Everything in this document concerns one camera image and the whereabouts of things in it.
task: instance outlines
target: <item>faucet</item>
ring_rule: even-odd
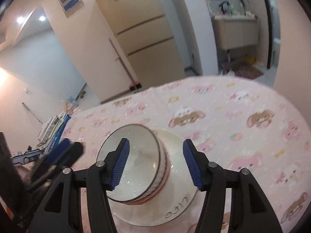
[[[232,14],[231,5],[229,1],[223,1],[221,4],[219,4],[219,7],[221,8],[223,14]]]

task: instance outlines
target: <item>refrigerator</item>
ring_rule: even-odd
[[[185,78],[159,0],[95,0],[143,89]]]

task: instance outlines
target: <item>floor mat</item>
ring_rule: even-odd
[[[260,75],[263,75],[262,72],[247,62],[243,62],[240,65],[234,66],[232,70],[235,72],[236,76],[248,78],[251,80],[259,77]]]

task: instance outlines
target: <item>table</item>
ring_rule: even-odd
[[[310,129],[288,100],[262,84],[225,76],[191,77],[78,113],[63,134],[86,144],[85,154],[73,169],[94,164],[109,134],[130,123],[172,129],[191,138],[198,150],[223,168],[250,169],[284,233],[294,227],[310,203]],[[228,230],[230,217],[230,190],[227,195],[222,232]],[[194,232],[204,196],[198,192],[183,214],[156,227],[132,226],[114,217],[117,230]],[[81,199],[84,232],[89,233],[86,190]]]

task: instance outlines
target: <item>cartoon print tablecloth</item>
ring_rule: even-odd
[[[310,203],[310,129],[288,100],[262,84],[241,78],[191,77],[78,113],[63,134],[86,144],[74,170],[94,164],[105,139],[130,123],[172,129],[191,138],[198,150],[223,168],[250,169],[284,233],[294,227]],[[230,218],[229,192],[223,233]],[[182,215],[156,227],[132,226],[114,217],[117,230],[194,232],[204,195],[198,192]],[[81,198],[84,231],[89,233],[86,190]]]

